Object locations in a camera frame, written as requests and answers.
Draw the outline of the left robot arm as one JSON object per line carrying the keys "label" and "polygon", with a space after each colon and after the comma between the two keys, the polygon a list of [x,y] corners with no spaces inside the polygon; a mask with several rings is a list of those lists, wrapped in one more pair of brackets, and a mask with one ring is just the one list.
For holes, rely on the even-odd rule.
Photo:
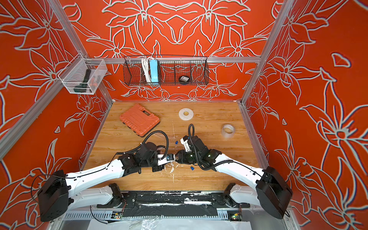
{"label": "left robot arm", "polygon": [[141,173],[143,168],[158,172],[167,163],[173,162],[175,156],[168,152],[168,136],[161,130],[159,133],[165,137],[164,146],[144,139],[138,147],[117,152],[110,162],[101,166],[71,173],[58,170],[50,174],[37,192],[40,220],[49,222],[68,210],[86,206],[118,208],[125,204],[126,200],[116,183],[101,188],[95,186],[133,173]]}

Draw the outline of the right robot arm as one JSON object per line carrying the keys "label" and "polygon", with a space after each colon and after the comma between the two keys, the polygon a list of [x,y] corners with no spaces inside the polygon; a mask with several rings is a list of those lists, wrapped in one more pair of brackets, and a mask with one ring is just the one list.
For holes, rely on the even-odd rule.
{"label": "right robot arm", "polygon": [[180,142],[184,149],[176,154],[178,163],[197,165],[203,171],[224,173],[245,184],[229,184],[224,191],[225,197],[237,204],[260,206],[276,219],[289,215],[287,208],[293,191],[275,168],[255,168],[236,161],[217,149],[209,149],[195,135],[193,124],[188,126],[187,135]]}

